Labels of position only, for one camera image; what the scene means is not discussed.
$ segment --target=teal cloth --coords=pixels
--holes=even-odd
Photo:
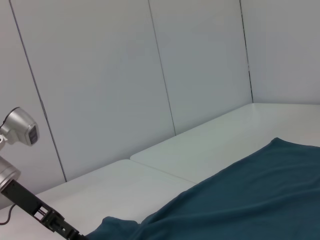
[[[319,240],[320,147],[275,138],[256,153],[181,193],[141,224],[106,217],[87,237]]]

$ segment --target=panel seam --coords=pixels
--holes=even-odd
[[[243,37],[244,37],[245,52],[246,52],[246,62],[247,62],[247,65],[248,65],[248,74],[249,74],[249,82],[250,82],[250,90],[251,90],[251,100],[252,100],[252,103],[254,103],[254,95],[253,95],[253,91],[252,91],[250,65],[249,65],[249,55],[248,55],[247,39],[246,39],[246,31],[245,31],[245,22],[244,22],[244,16],[243,16],[243,11],[242,11],[242,3],[241,3],[241,0],[239,0],[239,3],[240,3],[240,11],[241,11],[241,19],[242,19],[242,28],[243,28]]]
[[[134,162],[134,163],[136,163],[136,164],[140,164],[140,165],[142,165],[142,166],[145,166],[145,167],[147,167],[147,168],[154,169],[154,170],[156,170],[157,172],[161,172],[161,173],[164,173],[164,174],[171,175],[171,176],[173,176],[173,177],[175,177],[175,178],[178,178],[178,179],[181,179],[181,180],[187,181],[187,182],[189,182],[189,183],[192,183],[192,184],[195,184],[195,185],[197,185],[197,184],[198,184],[198,182],[190,181],[190,180],[185,179],[185,178],[183,178],[183,177],[176,176],[176,175],[174,175],[174,174],[172,174],[172,173],[169,173],[169,172],[166,172],[166,171],[160,170],[160,169],[158,169],[158,168],[156,168],[156,167],[153,167],[153,166],[149,166],[149,165],[147,165],[147,164],[145,164],[145,163],[138,162],[138,161],[134,161],[134,160],[131,160],[131,159],[130,159],[130,161],[132,161],[132,162]]]
[[[167,83],[166,83],[166,78],[165,78],[164,67],[162,65],[162,60],[161,60],[161,56],[160,56],[159,44],[158,44],[157,33],[156,33],[156,28],[155,28],[155,23],[154,23],[154,17],[153,17],[152,10],[151,10],[150,0],[148,0],[148,5],[149,5],[151,20],[152,20],[152,27],[153,27],[153,31],[154,31],[156,48],[158,50],[158,55],[159,55],[159,59],[160,59],[160,66],[161,66],[162,77],[163,77],[163,81],[164,81],[165,92],[166,92],[166,96],[167,96],[168,103],[169,103],[169,109],[170,109],[170,114],[171,114],[171,119],[172,119],[172,124],[173,124],[174,135],[177,136],[175,121],[174,121],[174,117],[172,115],[172,109],[171,109],[171,104],[170,104],[170,99],[169,99],[169,94],[168,94],[168,88],[167,88]]]
[[[42,98],[40,96],[40,92],[39,92],[39,89],[38,89],[38,86],[37,86],[37,83],[36,83],[35,75],[34,75],[34,72],[33,72],[32,68],[31,68],[31,64],[30,64],[30,61],[29,61],[27,50],[26,50],[26,47],[25,47],[25,44],[24,44],[24,41],[22,39],[22,35],[21,35],[21,32],[20,32],[20,29],[19,29],[19,25],[18,25],[18,21],[17,21],[17,18],[16,18],[16,14],[15,14],[14,8],[12,6],[11,0],[8,0],[8,1],[9,1],[9,4],[10,4],[10,7],[11,7],[11,11],[12,11],[12,14],[13,14],[13,18],[14,18],[14,21],[15,21],[16,28],[17,28],[18,33],[19,33],[19,37],[20,37],[20,40],[21,40],[21,43],[22,43],[22,47],[23,47],[23,50],[24,50],[26,61],[28,63],[28,66],[29,66],[29,69],[30,69],[30,72],[31,72],[33,83],[34,83],[36,92],[38,94],[39,100],[40,100],[42,111],[43,111],[46,123],[48,125],[48,128],[49,128],[49,132],[50,132],[50,135],[51,135],[51,138],[52,138],[52,142],[53,142],[53,145],[54,145],[54,148],[55,148],[55,151],[56,151],[56,155],[57,155],[59,163],[60,163],[60,167],[61,167],[61,170],[62,170],[63,178],[64,178],[65,182],[67,182],[65,170],[64,170],[64,167],[62,165],[61,158],[60,158],[60,155],[59,155],[59,152],[58,152],[58,148],[57,148],[57,145],[56,145],[56,141],[55,141],[54,135],[52,133],[52,130],[51,130],[51,127],[50,127],[50,124],[49,124],[49,119],[48,119],[48,116],[47,116],[47,112],[46,112],[44,103],[43,103]]]

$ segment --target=white backdrop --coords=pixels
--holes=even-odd
[[[177,134],[252,103],[238,0],[150,0]]]
[[[254,102],[320,104],[320,1],[241,1]]]
[[[145,0],[13,0],[67,180],[175,135]]]

